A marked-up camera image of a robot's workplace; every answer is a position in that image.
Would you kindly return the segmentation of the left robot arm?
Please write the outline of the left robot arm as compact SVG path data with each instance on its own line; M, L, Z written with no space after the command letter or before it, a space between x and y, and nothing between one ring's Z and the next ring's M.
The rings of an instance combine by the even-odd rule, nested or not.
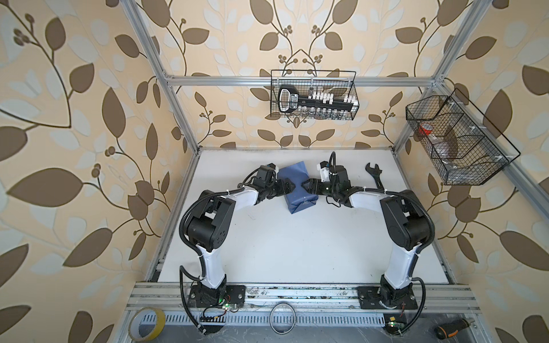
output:
M183 304L194 301L198 308L225 307L232 301L230 293L245 290L244 286L227 286L219 248L227 239L236 211L254 207L264 200L283 197L295 190L288 178L278 177L274 164L261 165L253 170L233 190L214 192L204 190L185 210L179 224L180 240L198 257L200 273L194 275L180 266L180 283L187 278L194 283Z

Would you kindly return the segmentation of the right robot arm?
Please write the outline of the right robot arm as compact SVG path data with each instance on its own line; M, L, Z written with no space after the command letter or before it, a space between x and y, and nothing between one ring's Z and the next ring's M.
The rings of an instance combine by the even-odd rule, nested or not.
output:
M323 195L345 206L378 211L383 214L387 233L393 242L389 265L380 278L380 287L369 295L361 296L394 309L413 296L413 271L421 251L434 240L435 225L415 193L411 190L392 192L382 181L379 166L365 166L374 179L375 187L353 187L342 165L324 161L318 165L319 179L308 179L302 188L311 194Z

